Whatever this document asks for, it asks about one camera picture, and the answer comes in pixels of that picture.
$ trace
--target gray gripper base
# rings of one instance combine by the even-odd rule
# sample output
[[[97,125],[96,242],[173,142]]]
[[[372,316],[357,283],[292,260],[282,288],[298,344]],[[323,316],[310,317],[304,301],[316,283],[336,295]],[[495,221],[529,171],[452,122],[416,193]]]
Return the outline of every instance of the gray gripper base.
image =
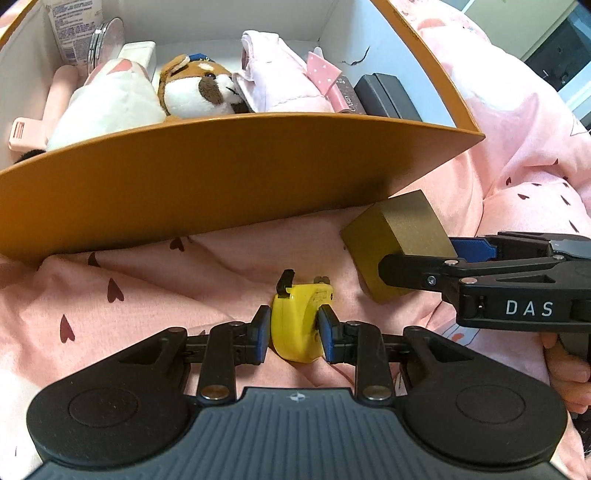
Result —
[[[187,434],[144,463],[76,471],[48,462],[30,480],[566,480],[549,463],[505,473],[449,465],[418,447],[389,410],[348,389],[249,388],[203,410]]]

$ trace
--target finger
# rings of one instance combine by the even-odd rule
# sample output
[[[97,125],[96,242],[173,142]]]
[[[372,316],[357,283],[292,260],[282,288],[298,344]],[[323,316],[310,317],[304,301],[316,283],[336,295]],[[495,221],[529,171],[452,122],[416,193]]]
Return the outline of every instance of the finger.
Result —
[[[558,333],[541,333],[540,339],[542,340],[542,345],[544,345],[544,348],[552,348],[554,345],[556,345]]]
[[[545,357],[550,374],[560,380],[583,383],[591,377],[589,363],[569,355],[560,343],[546,350]]]
[[[564,401],[591,405],[591,383],[567,382],[550,377],[550,383]]]
[[[568,411],[571,411],[572,413],[578,413],[579,415],[582,415],[588,409],[587,405],[581,405],[579,403],[572,403],[569,401],[565,401],[564,404],[566,405],[566,409]]]

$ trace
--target barcode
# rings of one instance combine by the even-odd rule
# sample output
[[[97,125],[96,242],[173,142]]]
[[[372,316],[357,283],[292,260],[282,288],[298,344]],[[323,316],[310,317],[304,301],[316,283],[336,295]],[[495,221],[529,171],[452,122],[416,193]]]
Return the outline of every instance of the barcode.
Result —
[[[76,53],[74,53],[73,47],[64,47],[64,55],[66,56],[66,59],[68,59],[68,60],[75,60],[76,59]]]

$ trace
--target screw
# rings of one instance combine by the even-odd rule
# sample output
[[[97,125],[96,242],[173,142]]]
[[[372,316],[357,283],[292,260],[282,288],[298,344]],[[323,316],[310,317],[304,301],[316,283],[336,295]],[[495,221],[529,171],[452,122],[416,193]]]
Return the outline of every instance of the screw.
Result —
[[[224,385],[208,385],[201,390],[201,396],[205,400],[223,400],[229,394],[230,391]]]
[[[392,391],[382,385],[370,385],[363,389],[363,396],[368,400],[387,400],[392,396]]]

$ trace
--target pink blanket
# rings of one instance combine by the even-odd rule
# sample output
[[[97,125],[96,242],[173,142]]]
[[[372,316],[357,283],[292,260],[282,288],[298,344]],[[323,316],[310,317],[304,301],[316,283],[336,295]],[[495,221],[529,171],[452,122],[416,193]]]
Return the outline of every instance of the pink blanket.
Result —
[[[591,138],[556,92],[519,60],[490,45],[466,17],[437,0],[392,0],[449,72],[487,139],[404,191],[422,189],[453,236],[499,230],[591,237]],[[438,294],[415,292],[378,305],[363,291],[339,230],[363,209],[176,238],[123,251],[47,258],[37,270],[0,262],[0,477],[18,480],[39,464],[25,412],[40,388],[164,328],[190,333],[230,318],[249,321],[269,303],[285,268],[297,282],[327,275],[342,320],[445,332],[548,382],[533,333],[458,329]],[[352,386],[353,368],[319,359],[294,365],[271,351],[244,385]],[[194,389],[196,375],[189,388]],[[587,478],[580,438],[569,425],[555,463]]]

